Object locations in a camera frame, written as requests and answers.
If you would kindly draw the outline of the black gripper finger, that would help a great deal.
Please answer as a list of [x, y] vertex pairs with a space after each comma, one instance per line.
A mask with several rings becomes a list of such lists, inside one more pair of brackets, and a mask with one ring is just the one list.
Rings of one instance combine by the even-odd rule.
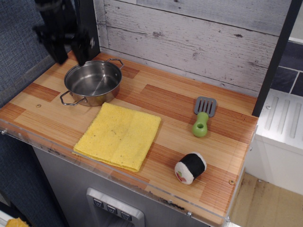
[[64, 44], [55, 41], [43, 41], [43, 45], [58, 64], [63, 64], [67, 60]]
[[75, 36], [72, 38], [71, 49], [80, 66], [84, 65], [89, 60], [89, 52], [94, 46], [94, 38], [90, 38], [89, 35]]

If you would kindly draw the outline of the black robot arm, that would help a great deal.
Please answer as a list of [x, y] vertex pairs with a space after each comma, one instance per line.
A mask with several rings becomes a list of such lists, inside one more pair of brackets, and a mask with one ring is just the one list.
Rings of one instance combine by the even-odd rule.
[[38, 36], [51, 57], [63, 64], [68, 56], [65, 49], [69, 45], [80, 66], [89, 60], [91, 37], [87, 28], [83, 27], [76, 17], [70, 0], [36, 0], [36, 9], [44, 21], [43, 25], [34, 26]]

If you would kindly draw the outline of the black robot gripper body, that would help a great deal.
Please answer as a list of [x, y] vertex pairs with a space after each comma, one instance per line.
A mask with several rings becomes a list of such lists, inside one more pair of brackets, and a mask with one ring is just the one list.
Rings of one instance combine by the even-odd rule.
[[72, 4], [36, 4], [35, 7], [44, 22], [33, 27], [40, 42], [89, 46], [89, 32], [78, 22]]

